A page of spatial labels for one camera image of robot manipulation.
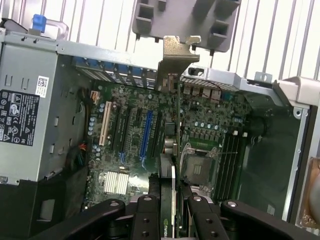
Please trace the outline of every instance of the power supply label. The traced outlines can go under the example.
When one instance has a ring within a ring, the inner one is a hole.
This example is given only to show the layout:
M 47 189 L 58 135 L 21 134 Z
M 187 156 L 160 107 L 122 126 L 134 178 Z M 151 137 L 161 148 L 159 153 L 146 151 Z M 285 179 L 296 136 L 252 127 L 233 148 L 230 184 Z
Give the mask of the power supply label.
M 0 142 L 34 144 L 40 97 L 0 90 Z

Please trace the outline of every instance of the white pci slot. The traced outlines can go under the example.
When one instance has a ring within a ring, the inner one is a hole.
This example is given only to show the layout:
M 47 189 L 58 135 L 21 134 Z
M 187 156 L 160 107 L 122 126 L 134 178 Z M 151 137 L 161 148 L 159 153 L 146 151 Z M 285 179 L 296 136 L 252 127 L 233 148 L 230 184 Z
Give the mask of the white pci slot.
M 102 121 L 102 128 L 101 128 L 101 134 L 100 134 L 100 139 L 99 139 L 99 145 L 104 146 L 105 141 L 107 138 L 108 134 L 108 128 L 109 128 L 109 121 L 110 121 L 110 113 L 111 113 L 111 107 L 112 107 L 112 102 L 107 101 L 105 102 L 105 107 L 104 107 L 104 115 L 103 115 L 103 121 Z

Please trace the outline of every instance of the white wall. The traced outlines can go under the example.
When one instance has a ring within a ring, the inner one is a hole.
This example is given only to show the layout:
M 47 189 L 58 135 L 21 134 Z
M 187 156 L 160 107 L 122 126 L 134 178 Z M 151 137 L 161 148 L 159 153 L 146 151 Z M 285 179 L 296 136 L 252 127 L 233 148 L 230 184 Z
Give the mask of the white wall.
M 161 56 L 162 43 L 136 41 L 131 31 L 135 0 L 2 0 L 1 12 L 29 27 L 33 14 L 65 22 L 68 39 L 107 49 Z M 237 72 L 253 79 L 266 72 L 274 79 L 318 79 L 320 0 L 242 0 L 232 47 L 226 53 L 197 49 L 200 65 Z M 50 36 L 57 29 L 48 28 Z

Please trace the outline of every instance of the expansion card bracket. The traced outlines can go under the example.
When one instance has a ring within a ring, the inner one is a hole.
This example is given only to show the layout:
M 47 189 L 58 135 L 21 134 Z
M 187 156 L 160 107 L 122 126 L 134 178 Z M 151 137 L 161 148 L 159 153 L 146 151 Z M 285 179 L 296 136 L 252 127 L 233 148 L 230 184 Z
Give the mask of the expansion card bracket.
M 158 74 L 155 89 L 163 92 L 175 92 L 174 80 L 180 79 L 181 74 L 190 64 L 199 62 L 200 55 L 190 52 L 190 45 L 201 42 L 199 36 L 190 36 L 186 43 L 180 43 L 178 36 L 163 38 L 163 60 L 158 64 Z

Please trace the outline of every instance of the blue latch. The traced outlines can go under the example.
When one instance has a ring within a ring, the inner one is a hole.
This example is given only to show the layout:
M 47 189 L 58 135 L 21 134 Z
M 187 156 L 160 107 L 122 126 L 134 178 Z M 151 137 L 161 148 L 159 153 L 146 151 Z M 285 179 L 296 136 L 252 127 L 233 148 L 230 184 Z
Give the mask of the blue latch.
M 32 29 L 39 30 L 42 33 L 46 30 L 47 18 L 43 15 L 33 15 Z

